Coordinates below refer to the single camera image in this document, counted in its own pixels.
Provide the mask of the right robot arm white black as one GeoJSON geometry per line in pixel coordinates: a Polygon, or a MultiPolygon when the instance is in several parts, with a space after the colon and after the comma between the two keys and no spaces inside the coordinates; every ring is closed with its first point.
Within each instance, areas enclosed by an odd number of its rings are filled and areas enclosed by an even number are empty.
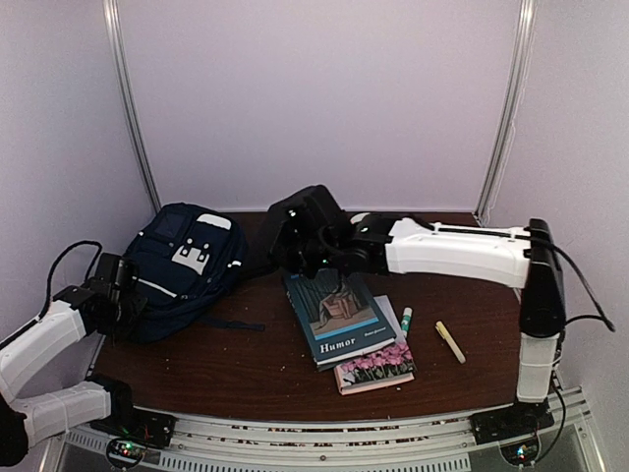
{"type": "Polygon", "coordinates": [[[566,326],[563,274],[547,223],[483,229],[418,217],[364,212],[339,223],[306,224],[290,211],[278,243],[280,266],[314,275],[436,273],[490,281],[520,292],[517,402],[504,412],[510,433],[526,433],[542,416],[559,337],[566,326]]]}

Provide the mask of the blue Humor book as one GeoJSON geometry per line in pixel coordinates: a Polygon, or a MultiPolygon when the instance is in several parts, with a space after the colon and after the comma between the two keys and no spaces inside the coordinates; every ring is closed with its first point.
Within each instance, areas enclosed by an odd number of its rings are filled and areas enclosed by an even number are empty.
{"type": "Polygon", "coordinates": [[[330,268],[313,278],[285,273],[283,285],[320,370],[370,354],[396,338],[388,318],[356,273],[344,277],[330,268]]]}

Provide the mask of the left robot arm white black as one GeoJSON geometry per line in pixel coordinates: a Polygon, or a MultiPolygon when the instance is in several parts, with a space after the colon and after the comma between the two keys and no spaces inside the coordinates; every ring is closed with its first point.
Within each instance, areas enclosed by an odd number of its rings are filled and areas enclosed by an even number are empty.
{"type": "Polygon", "coordinates": [[[24,386],[71,345],[98,332],[123,337],[133,331],[146,304],[134,290],[104,294],[70,286],[1,342],[1,465],[19,464],[42,441],[104,420],[121,437],[142,425],[128,384],[90,376],[73,386],[20,398],[24,386]]]}

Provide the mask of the navy blue backpack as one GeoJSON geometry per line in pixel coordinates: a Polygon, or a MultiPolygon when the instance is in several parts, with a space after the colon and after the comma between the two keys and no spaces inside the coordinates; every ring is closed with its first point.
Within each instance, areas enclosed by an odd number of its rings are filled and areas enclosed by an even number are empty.
{"type": "Polygon", "coordinates": [[[225,321],[209,309],[235,286],[249,245],[232,217],[186,203],[169,204],[125,252],[138,268],[136,287],[146,305],[129,339],[163,340],[194,322],[263,331],[264,324],[225,321]]]}

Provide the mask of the black pencil case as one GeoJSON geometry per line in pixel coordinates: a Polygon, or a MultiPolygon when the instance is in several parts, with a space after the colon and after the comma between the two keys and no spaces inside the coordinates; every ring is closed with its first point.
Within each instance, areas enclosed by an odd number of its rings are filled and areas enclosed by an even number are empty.
{"type": "Polygon", "coordinates": [[[292,273],[305,266],[303,252],[314,232],[312,217],[304,203],[273,206],[269,260],[292,273]]]}

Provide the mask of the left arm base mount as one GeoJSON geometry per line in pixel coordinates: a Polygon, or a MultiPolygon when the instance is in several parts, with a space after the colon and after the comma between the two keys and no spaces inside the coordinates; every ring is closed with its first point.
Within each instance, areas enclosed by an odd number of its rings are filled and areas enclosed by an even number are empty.
{"type": "Polygon", "coordinates": [[[107,461],[114,468],[127,471],[169,446],[176,423],[173,415],[134,407],[124,419],[111,415],[88,424],[110,437],[104,452],[107,461]]]}

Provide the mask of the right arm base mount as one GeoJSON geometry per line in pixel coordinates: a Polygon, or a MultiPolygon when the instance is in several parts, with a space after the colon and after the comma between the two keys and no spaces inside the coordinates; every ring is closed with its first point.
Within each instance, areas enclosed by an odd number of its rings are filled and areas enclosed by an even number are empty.
{"type": "Polygon", "coordinates": [[[477,445],[498,443],[502,458],[517,467],[531,466],[542,455],[539,432],[554,425],[546,403],[514,403],[475,413],[470,423],[477,445]]]}

